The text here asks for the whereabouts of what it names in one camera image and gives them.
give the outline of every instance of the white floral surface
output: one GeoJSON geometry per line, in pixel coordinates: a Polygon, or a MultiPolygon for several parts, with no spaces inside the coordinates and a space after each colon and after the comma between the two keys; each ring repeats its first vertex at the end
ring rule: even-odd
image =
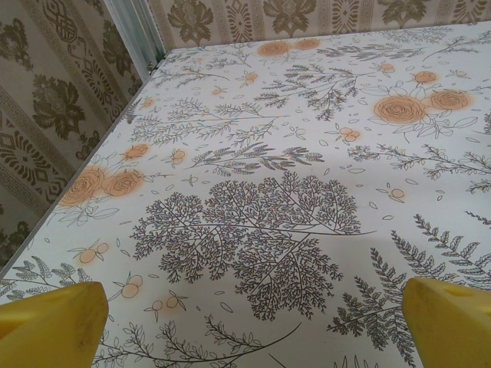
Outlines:
{"type": "Polygon", "coordinates": [[[407,280],[491,290],[490,55],[489,22],[174,51],[0,301],[102,282],[95,366],[421,367],[407,280]]]}

